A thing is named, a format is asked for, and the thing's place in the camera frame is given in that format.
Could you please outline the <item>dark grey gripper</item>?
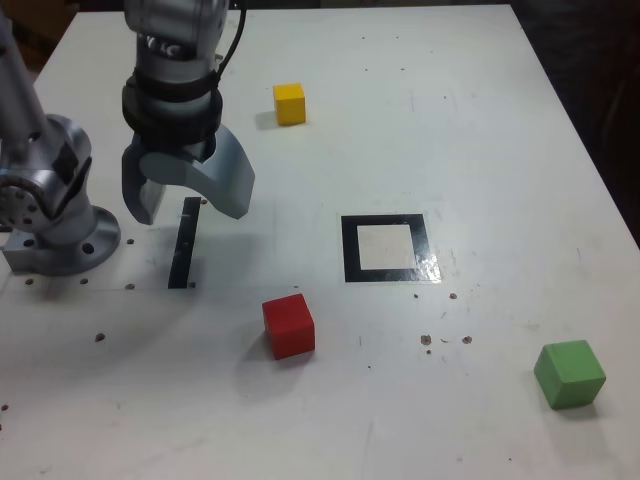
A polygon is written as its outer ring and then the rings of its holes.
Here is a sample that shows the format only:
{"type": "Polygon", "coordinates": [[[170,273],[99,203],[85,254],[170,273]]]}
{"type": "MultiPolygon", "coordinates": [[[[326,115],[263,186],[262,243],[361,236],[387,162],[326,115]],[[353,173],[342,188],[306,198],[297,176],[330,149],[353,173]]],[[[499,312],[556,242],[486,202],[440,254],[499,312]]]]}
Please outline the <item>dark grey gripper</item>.
{"type": "Polygon", "coordinates": [[[166,187],[197,192],[222,214],[247,214],[255,172],[236,136],[221,125],[214,133],[135,133],[122,156],[122,195],[131,215],[152,225],[166,187]]]}

